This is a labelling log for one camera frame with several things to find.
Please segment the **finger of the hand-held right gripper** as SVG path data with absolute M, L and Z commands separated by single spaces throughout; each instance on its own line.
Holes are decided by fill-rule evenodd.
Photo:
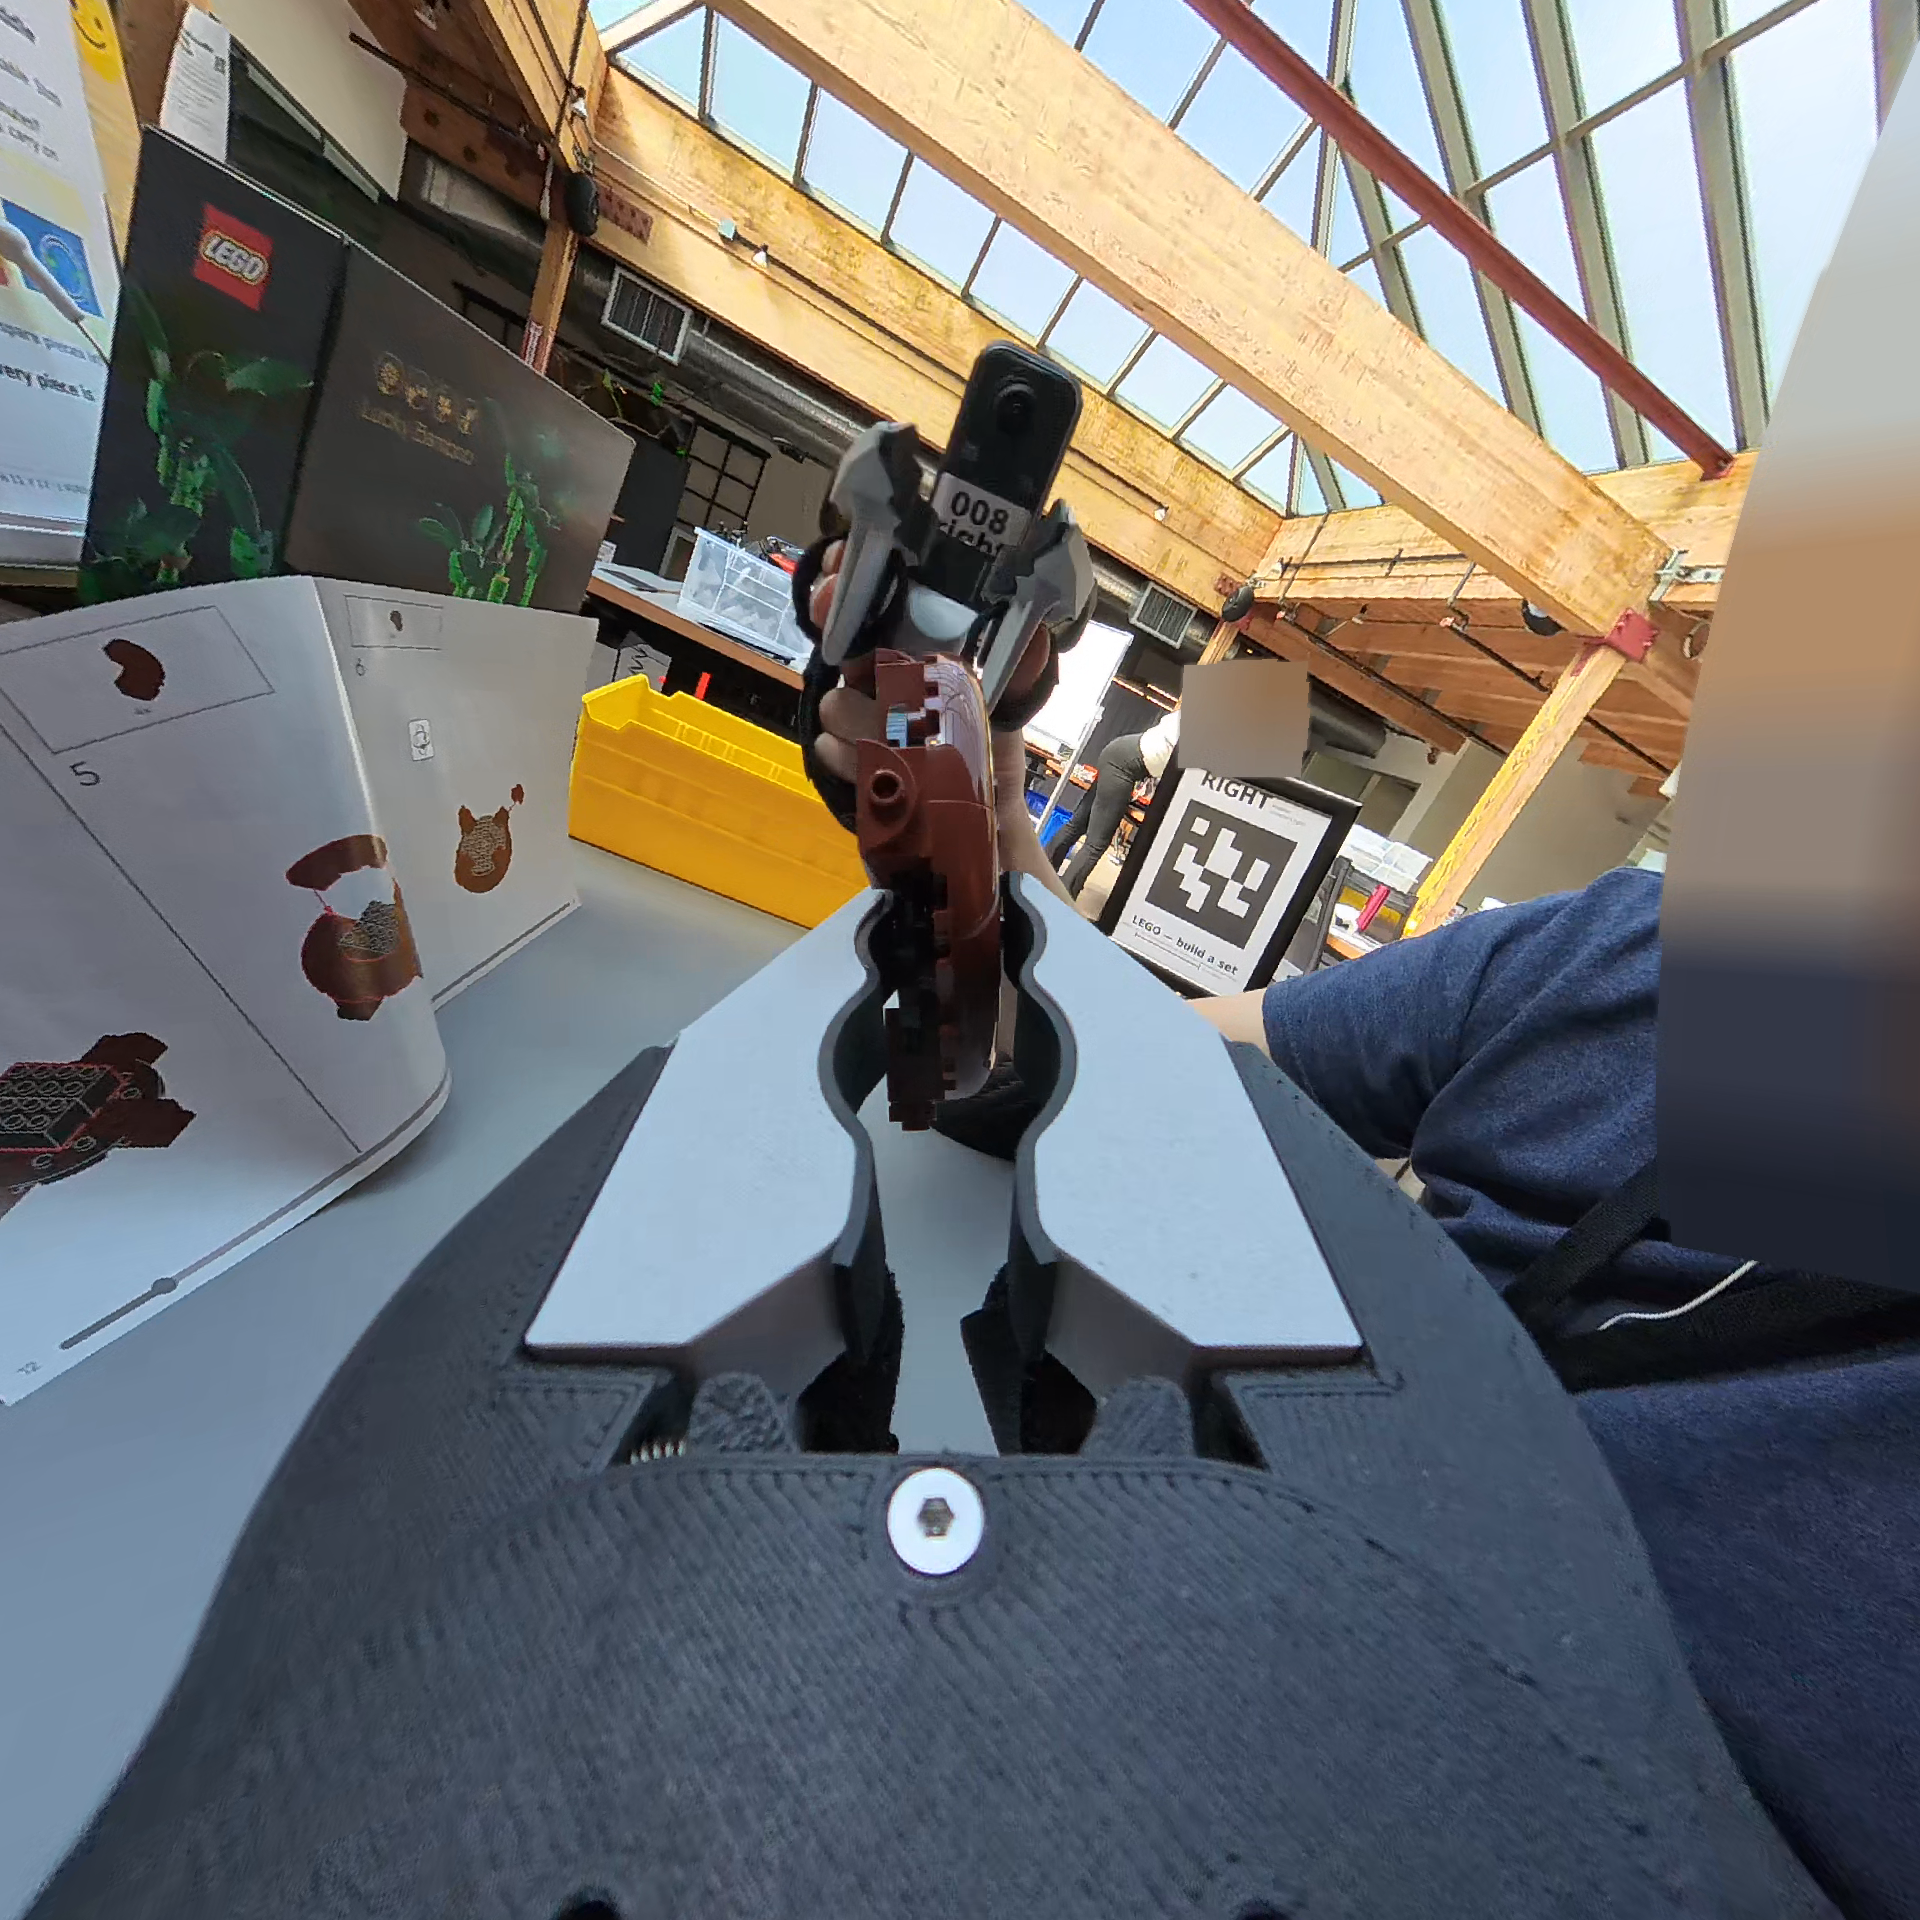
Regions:
M 986 707 L 996 709 L 1035 634 L 1072 629 L 1092 611 L 1095 569 L 1072 506 L 1049 506 L 1000 554 L 984 597 L 978 682 Z
M 882 612 L 899 564 L 919 556 L 922 437 L 912 423 L 875 423 L 837 467 L 831 504 L 845 519 L 843 559 L 820 627 L 823 661 L 839 665 Z

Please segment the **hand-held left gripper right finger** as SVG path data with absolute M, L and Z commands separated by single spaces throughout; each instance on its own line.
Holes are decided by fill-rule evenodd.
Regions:
M 1354 1314 L 1231 1044 L 1075 908 L 1002 884 L 1013 1040 L 960 1143 L 1015 1169 L 1007 1260 L 963 1340 L 1002 1453 L 1081 1449 L 1139 1379 L 1362 1364 Z

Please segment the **brown round brick model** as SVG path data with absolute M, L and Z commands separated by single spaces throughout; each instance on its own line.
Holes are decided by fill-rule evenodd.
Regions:
M 891 1121 L 925 1132 L 995 1066 L 1002 867 L 992 730 L 971 668 L 948 653 L 873 653 L 881 737 L 856 747 L 856 842 L 887 896 L 868 957 L 887 997 Z

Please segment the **clear plastic storage box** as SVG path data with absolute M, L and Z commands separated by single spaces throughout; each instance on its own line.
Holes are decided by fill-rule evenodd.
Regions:
M 794 668 L 811 653 L 795 612 L 794 575 L 706 528 L 693 537 L 679 611 Z

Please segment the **wooden workbench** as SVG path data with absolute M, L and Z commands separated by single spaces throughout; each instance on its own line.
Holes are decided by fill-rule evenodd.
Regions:
M 752 641 L 738 641 L 725 631 L 703 625 L 681 611 L 681 600 L 674 593 L 653 593 L 637 585 L 619 568 L 597 568 L 589 579 L 587 594 L 607 601 L 625 612 L 652 623 L 679 639 L 703 645 L 706 652 L 725 657 L 752 673 L 777 682 L 786 689 L 802 685 L 802 673 L 786 658 L 761 649 Z

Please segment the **wooden roof beam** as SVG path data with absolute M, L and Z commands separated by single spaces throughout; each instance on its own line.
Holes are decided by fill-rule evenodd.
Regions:
M 1019 5 L 719 10 L 1563 627 L 1645 609 L 1643 522 Z

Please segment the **yellow plastic bin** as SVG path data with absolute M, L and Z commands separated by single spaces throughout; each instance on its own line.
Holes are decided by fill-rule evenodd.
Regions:
M 795 743 L 641 676 L 583 698 L 568 831 L 804 929 L 868 887 Z

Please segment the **framed black white marker sign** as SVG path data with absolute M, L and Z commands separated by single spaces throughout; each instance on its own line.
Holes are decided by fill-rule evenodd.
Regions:
M 1095 927 L 1188 999 L 1260 991 L 1323 893 L 1357 812 L 1304 779 L 1172 765 Z

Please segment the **person in blue shirt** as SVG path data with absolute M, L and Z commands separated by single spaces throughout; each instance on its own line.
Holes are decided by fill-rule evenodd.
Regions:
M 1915 1297 L 1679 1244 L 1653 1199 L 1663 879 L 1264 992 L 1266 1053 L 1576 1393 L 1747 1784 L 1844 1915 L 1919 1914 Z

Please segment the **red ceiling pipe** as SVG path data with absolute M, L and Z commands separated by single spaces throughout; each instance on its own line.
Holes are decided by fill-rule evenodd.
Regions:
M 1602 388 L 1619 395 L 1636 417 L 1657 428 L 1705 479 L 1723 476 L 1736 453 L 1693 420 L 1671 395 L 1643 375 L 1620 348 L 1610 344 L 1583 313 L 1563 301 L 1525 261 L 1405 156 L 1356 103 L 1309 61 L 1274 35 L 1261 18 L 1240 2 L 1191 2 L 1223 42 L 1280 88 L 1340 151 L 1396 192 L 1418 215 L 1493 285 L 1528 312 L 1563 345 Z

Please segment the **building instruction booklet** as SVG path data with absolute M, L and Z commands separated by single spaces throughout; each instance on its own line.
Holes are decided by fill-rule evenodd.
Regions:
M 4 627 L 2 1396 L 389 1163 L 578 905 L 595 625 L 273 579 Z

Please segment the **printed instruction sheet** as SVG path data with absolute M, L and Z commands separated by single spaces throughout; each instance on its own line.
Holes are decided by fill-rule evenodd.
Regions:
M 112 20 L 2 5 L 2 562 L 79 562 L 119 296 L 90 89 L 119 89 Z

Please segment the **grey ventilation duct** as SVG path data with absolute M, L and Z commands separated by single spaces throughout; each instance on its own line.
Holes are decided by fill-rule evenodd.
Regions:
M 621 273 L 688 312 L 679 359 L 607 325 Z M 571 269 L 562 344 L 641 392 L 660 383 L 684 410 L 794 441 L 828 465 L 877 418 L 912 423 L 930 448 L 943 448 L 964 386 L 960 375 L 897 352 L 736 250 L 687 231 L 663 264 L 585 251 Z

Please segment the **wall air vent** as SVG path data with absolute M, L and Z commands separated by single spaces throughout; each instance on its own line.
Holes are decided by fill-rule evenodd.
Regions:
M 684 357 L 693 312 L 645 277 L 612 268 L 601 312 L 601 327 L 667 367 Z

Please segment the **wooden support post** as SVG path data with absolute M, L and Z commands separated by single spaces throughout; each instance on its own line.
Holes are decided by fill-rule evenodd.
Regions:
M 1464 826 L 1429 867 L 1404 924 L 1405 943 L 1452 920 L 1485 858 L 1589 720 L 1601 696 L 1626 665 L 1645 661 L 1655 639 L 1657 629 L 1649 615 L 1631 609 L 1620 612 L 1612 631 L 1578 645 L 1572 661 L 1523 730 L 1515 749 L 1493 773 Z

